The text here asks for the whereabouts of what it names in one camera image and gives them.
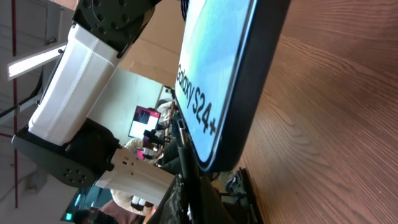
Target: cardboard box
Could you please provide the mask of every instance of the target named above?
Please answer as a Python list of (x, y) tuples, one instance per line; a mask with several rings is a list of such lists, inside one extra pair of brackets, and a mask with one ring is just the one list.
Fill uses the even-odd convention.
[[(78, 0), (51, 0), (64, 7), (75, 9)], [(162, 0), (148, 25), (123, 57), (119, 67), (174, 86), (185, 23), (180, 1)]]

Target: green light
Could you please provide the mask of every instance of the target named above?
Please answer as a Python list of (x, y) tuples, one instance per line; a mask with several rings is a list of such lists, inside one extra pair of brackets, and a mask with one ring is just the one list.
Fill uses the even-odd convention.
[(65, 217), (66, 220), (70, 221), (72, 220), (72, 214), (71, 213), (67, 213), (67, 216)]

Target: wood grain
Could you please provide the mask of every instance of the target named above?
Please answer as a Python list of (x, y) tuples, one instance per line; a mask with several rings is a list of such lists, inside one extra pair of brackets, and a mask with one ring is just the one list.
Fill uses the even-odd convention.
[(245, 151), (266, 223), (398, 223), (398, 1), (293, 0)]

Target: wooden table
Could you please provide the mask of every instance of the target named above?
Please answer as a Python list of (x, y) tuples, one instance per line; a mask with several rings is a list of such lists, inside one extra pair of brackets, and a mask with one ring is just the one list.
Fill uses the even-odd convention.
[(398, 223), (398, 1), (292, 1), (240, 165), (265, 223)]

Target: dark hair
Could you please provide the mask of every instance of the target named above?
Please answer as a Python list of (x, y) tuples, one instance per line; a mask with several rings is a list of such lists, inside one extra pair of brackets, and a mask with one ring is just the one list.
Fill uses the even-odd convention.
[(90, 216), (90, 211), (88, 209), (77, 210), (73, 214), (73, 222), (76, 224), (83, 224), (83, 221), (89, 216)]

